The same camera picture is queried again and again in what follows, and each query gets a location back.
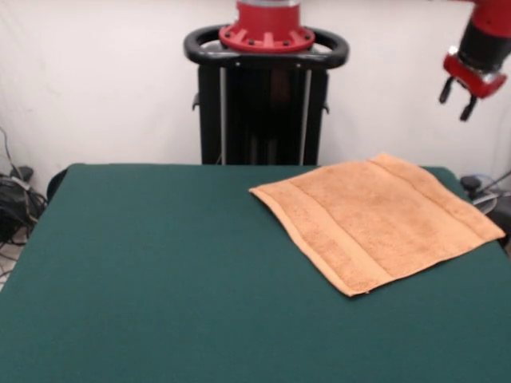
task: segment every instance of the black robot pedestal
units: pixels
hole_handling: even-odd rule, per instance
[[[221,26],[197,30],[184,42],[199,64],[203,164],[307,164],[318,161],[328,69],[347,60],[347,43],[314,30],[331,49],[300,53],[241,53],[218,40]]]

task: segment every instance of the electrical cord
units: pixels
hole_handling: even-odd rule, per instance
[[[480,209],[483,214],[487,215],[487,214],[491,213],[493,211],[493,209],[495,209],[495,207],[498,204],[498,200],[501,197],[510,197],[510,196],[511,196],[510,191],[504,191],[501,193],[490,192],[482,197],[475,199],[474,201],[472,201],[472,204],[475,207],[477,207],[479,205],[482,205],[483,203],[488,203],[491,201],[491,204],[488,207]]]
[[[23,178],[22,177],[22,173],[20,172],[20,170],[16,167],[16,165],[14,165],[14,162],[13,162],[13,159],[12,157],[10,156],[10,152],[9,152],[9,144],[8,144],[8,138],[7,138],[7,133],[6,131],[3,129],[2,126],[0,126],[0,132],[3,134],[3,143],[4,143],[4,148],[6,150],[6,156],[7,156],[7,159],[10,163],[10,166],[12,167],[12,169],[14,170],[14,172],[18,175],[18,178]]]
[[[1,274],[0,274],[0,279],[2,278],[7,278],[7,276],[12,273],[13,271],[12,270],[8,270],[8,271],[3,271]]]
[[[505,179],[506,179],[506,178],[508,178],[509,176],[511,176],[511,170],[509,170],[508,172],[504,173],[502,176],[500,176],[499,178],[497,178],[496,180],[494,180],[491,184],[484,186],[484,187],[480,190],[480,192],[486,192],[487,190],[489,190],[489,189],[490,189],[490,188],[492,188],[493,186],[498,185],[500,182],[502,182],[503,180],[505,180]]]
[[[0,244],[0,250],[1,250],[1,249],[3,249],[3,247],[4,247],[6,244],[7,244],[7,243],[5,243],[5,242],[4,242],[4,243],[2,243],[2,244]],[[0,252],[0,258],[4,258],[4,259],[7,259],[7,260],[9,260],[9,261],[13,261],[13,262],[17,262],[17,261],[18,261],[18,259],[14,258],[14,257],[11,257],[11,256],[9,256],[9,255],[5,255],[5,254],[3,254],[2,252]]]
[[[0,177],[0,213],[4,227],[9,227],[4,230],[11,235],[24,227],[28,238],[47,204],[46,198],[24,181],[16,177]],[[12,238],[7,242],[15,246],[25,245],[16,243]]]
[[[15,242],[12,239],[9,239],[7,244],[11,245],[11,246],[16,246],[16,247],[24,247],[26,245],[26,242]]]
[[[486,180],[489,182],[488,185],[492,184],[493,186],[496,186],[496,188],[495,188],[496,191],[503,192],[503,190],[501,189],[501,186],[499,185],[499,182],[496,182],[491,176],[488,176],[487,174],[478,173],[478,174],[471,174],[469,176],[476,177],[480,180]]]

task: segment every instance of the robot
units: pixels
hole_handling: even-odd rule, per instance
[[[463,121],[478,99],[503,86],[501,67],[511,53],[511,0],[472,2],[461,44],[444,60],[449,77],[440,95],[445,103],[454,83],[467,89]],[[196,30],[184,41],[186,56],[199,64],[193,104],[200,107],[203,164],[316,165],[327,70],[347,62],[347,42],[301,26],[299,0],[237,0],[237,10],[233,24]]]

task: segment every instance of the black handle ring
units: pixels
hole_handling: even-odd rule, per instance
[[[302,51],[298,53],[251,53],[229,48],[208,50],[202,45],[219,40],[222,26],[208,26],[191,32],[184,39],[184,53],[188,59],[200,65],[251,68],[301,68],[333,69],[347,62],[350,47],[346,40],[325,30],[309,28],[316,35],[315,43],[326,46],[331,52]]]

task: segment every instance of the silver metal rod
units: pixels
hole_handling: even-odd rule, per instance
[[[227,164],[227,70],[220,68],[220,137],[222,165]]]
[[[312,71],[305,73],[305,94],[303,95],[302,140],[300,141],[300,165],[305,162],[305,144],[307,141],[307,122],[309,120],[309,102],[311,100]]]

